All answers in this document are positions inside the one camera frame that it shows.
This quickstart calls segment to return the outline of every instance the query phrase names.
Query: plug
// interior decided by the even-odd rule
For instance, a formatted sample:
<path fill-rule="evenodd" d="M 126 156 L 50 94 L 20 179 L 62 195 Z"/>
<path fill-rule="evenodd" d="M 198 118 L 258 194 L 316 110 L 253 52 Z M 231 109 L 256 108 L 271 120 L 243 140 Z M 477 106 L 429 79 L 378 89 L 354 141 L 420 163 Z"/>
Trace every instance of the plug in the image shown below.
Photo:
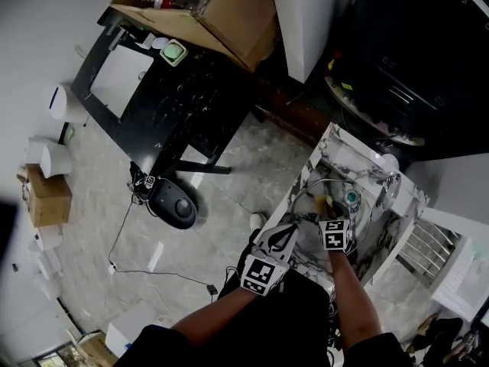
<path fill-rule="evenodd" d="M 213 284 L 208 285 L 206 288 L 211 296 L 217 295 L 217 288 Z"/>

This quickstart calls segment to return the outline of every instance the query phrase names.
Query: small cardboard box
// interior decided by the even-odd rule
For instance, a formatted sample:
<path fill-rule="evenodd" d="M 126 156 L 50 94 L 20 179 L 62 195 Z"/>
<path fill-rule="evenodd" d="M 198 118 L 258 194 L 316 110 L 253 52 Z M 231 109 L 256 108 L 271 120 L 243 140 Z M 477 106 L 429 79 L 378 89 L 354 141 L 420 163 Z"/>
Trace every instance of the small cardboard box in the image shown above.
<path fill-rule="evenodd" d="M 28 208 L 34 227 L 67 223 L 72 195 L 64 177 L 44 178 L 38 164 L 28 164 L 26 168 L 31 184 Z"/>
<path fill-rule="evenodd" d="M 198 11 L 141 8 L 142 0 L 111 6 L 146 27 L 230 57 L 253 72 L 280 39 L 274 0 L 208 0 Z"/>
<path fill-rule="evenodd" d="M 91 362 L 101 367 L 112 367 L 118 360 L 117 356 L 105 345 L 104 333 L 92 333 L 85 336 L 79 342 L 79 346 L 88 355 Z"/>

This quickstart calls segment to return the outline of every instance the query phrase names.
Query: white object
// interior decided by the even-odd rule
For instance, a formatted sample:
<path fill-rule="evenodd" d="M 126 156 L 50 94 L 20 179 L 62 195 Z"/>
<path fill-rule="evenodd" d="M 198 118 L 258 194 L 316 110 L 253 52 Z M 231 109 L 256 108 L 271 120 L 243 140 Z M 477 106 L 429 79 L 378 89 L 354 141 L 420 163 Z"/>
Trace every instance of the white object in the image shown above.
<path fill-rule="evenodd" d="M 40 156 L 40 168 L 44 177 L 69 174 L 73 169 L 73 162 L 68 148 L 61 144 L 46 143 Z"/>
<path fill-rule="evenodd" d="M 153 49 L 161 50 L 168 44 L 169 41 L 170 40 L 166 37 L 159 37 L 153 41 L 151 46 Z"/>
<path fill-rule="evenodd" d="M 489 18 L 489 6 L 484 2 L 484 0 L 472 0 L 481 11 Z"/>
<path fill-rule="evenodd" d="M 119 119 L 153 57 L 118 45 L 105 59 L 90 91 Z"/>
<path fill-rule="evenodd" d="M 485 315 L 482 317 L 481 322 L 482 322 L 482 323 L 483 323 L 485 326 L 489 327 L 489 311 L 488 311 L 488 312 L 487 312 L 487 313 L 486 313 L 486 314 L 485 314 Z"/>
<path fill-rule="evenodd" d="M 24 164 L 39 164 L 46 143 L 51 143 L 46 138 L 29 138 L 28 146 L 25 148 Z"/>
<path fill-rule="evenodd" d="M 39 249 L 44 252 L 61 245 L 63 242 L 63 233 L 58 225 L 39 227 L 34 238 Z"/>
<path fill-rule="evenodd" d="M 141 42 L 140 44 L 136 42 L 136 44 L 142 49 L 150 50 L 154 40 L 156 40 L 156 36 L 152 33 L 149 33 L 143 42 Z"/>
<path fill-rule="evenodd" d="M 49 300 L 56 300 L 61 296 L 61 289 L 56 279 L 46 279 L 41 273 L 38 273 L 36 274 L 34 283 L 44 292 Z"/>
<path fill-rule="evenodd" d="M 172 59 L 172 58 L 169 58 L 168 56 L 166 56 L 165 54 L 165 50 L 168 48 L 168 47 L 172 47 L 172 45 L 177 45 L 178 47 L 181 47 L 182 48 L 182 52 L 180 53 L 180 55 L 176 58 L 176 59 Z M 186 47 L 184 47 L 179 41 L 177 40 L 171 40 L 170 42 L 168 42 L 168 44 L 165 45 L 165 47 L 163 49 L 160 50 L 160 56 L 162 56 L 162 58 L 167 62 L 169 63 L 169 65 L 171 65 L 172 67 L 176 67 L 178 64 L 180 64 L 182 62 L 182 60 L 187 56 L 187 54 L 189 54 L 189 51 L 187 50 Z"/>
<path fill-rule="evenodd" d="M 345 250 L 350 220 L 327 220 L 319 222 L 322 245 L 325 250 Z"/>
<path fill-rule="evenodd" d="M 471 322 L 489 297 L 489 257 L 476 255 L 471 240 L 461 235 L 429 291 L 434 300 Z"/>
<path fill-rule="evenodd" d="M 324 51 L 335 0 L 274 0 L 289 75 L 306 82 Z"/>
<path fill-rule="evenodd" d="M 244 262 L 241 286 L 262 296 L 274 289 L 290 268 L 288 261 L 298 235 L 295 224 L 281 224 L 261 234 Z"/>
<path fill-rule="evenodd" d="M 39 247 L 32 242 L 29 247 L 29 255 L 31 261 L 39 268 L 40 272 L 46 280 L 53 278 L 54 271 L 47 259 L 46 255 L 39 249 Z"/>
<path fill-rule="evenodd" d="M 164 244 L 161 242 L 158 242 L 158 245 L 156 247 L 156 250 L 154 251 L 153 257 L 151 257 L 151 260 L 150 260 L 149 264 L 147 265 L 148 271 L 150 271 L 150 272 L 154 271 L 156 264 L 160 260 L 161 255 L 163 254 L 163 248 L 164 248 Z"/>
<path fill-rule="evenodd" d="M 82 124 L 89 117 L 89 113 L 76 98 L 68 86 L 58 84 L 54 90 L 49 113 L 54 119 L 60 121 Z"/>
<path fill-rule="evenodd" d="M 263 229 L 265 224 L 267 224 L 267 218 L 263 213 L 255 212 L 250 216 L 250 229 L 254 231 L 255 229 Z"/>
<path fill-rule="evenodd" d="M 61 267 L 61 261 L 58 258 L 58 255 L 56 254 L 54 249 L 46 250 L 44 254 L 46 255 L 47 260 L 49 261 L 51 268 L 53 269 L 53 272 L 59 273 L 61 276 L 63 276 L 63 272 L 61 271 L 63 269 Z"/>
<path fill-rule="evenodd" d="M 384 168 L 386 168 L 387 164 L 390 164 L 394 170 L 399 170 L 399 161 L 397 158 L 392 155 L 392 154 L 383 154 L 382 158 L 386 161 L 386 165 Z"/>
<path fill-rule="evenodd" d="M 143 328 L 157 320 L 159 314 L 147 303 L 139 302 L 108 325 L 105 344 L 117 357 L 124 355 Z"/>

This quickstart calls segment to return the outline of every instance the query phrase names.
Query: white cylinder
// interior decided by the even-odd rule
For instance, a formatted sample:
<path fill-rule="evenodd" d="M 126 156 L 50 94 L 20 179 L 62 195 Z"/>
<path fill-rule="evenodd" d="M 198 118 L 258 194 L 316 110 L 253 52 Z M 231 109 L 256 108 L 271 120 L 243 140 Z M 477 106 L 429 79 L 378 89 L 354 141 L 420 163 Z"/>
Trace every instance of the white cylinder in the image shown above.
<path fill-rule="evenodd" d="M 36 285 L 44 292 L 47 299 L 56 300 L 61 296 L 61 289 L 56 279 L 46 279 L 41 273 L 36 274 L 34 279 Z"/>
<path fill-rule="evenodd" d="M 49 112 L 54 119 L 65 122 L 84 123 L 89 113 L 68 86 L 58 84 L 54 90 Z"/>
<path fill-rule="evenodd" d="M 59 226 L 39 227 L 35 239 L 37 246 L 44 252 L 61 245 L 63 234 Z"/>
<path fill-rule="evenodd" d="M 29 138 L 28 146 L 25 148 L 24 164 L 39 164 L 44 146 L 48 142 L 50 141 L 46 138 Z"/>
<path fill-rule="evenodd" d="M 49 178 L 53 175 L 71 173 L 73 162 L 68 148 L 64 145 L 46 143 L 40 156 L 39 166 L 43 171 L 44 177 Z"/>

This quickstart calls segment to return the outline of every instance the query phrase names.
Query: tile floor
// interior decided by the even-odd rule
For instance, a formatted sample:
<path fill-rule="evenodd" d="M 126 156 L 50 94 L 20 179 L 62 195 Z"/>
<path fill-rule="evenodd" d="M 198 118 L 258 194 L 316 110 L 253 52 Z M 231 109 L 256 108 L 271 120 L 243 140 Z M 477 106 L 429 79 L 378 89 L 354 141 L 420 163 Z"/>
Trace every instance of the tile floor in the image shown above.
<path fill-rule="evenodd" d="M 90 120 L 68 143 L 74 172 L 70 223 L 63 227 L 57 253 L 63 265 L 62 301 L 86 330 L 106 330 L 108 322 L 138 300 L 145 300 L 169 324 L 210 302 L 204 286 L 172 275 L 108 273 L 108 252 L 126 214 L 131 195 L 129 159 Z M 179 231 L 132 206 L 112 259 L 119 269 L 147 270 L 158 242 L 164 253 L 155 271 L 214 284 L 219 290 L 225 267 L 235 265 L 250 234 L 250 213 L 270 215 L 306 162 L 311 148 L 271 122 L 249 115 L 218 164 L 233 167 L 227 176 L 179 173 L 199 194 L 199 218 Z M 203 157 L 189 148 L 185 159 Z M 438 305 L 401 265 L 394 264 L 375 286 L 367 286 L 383 328 L 408 337 Z"/>

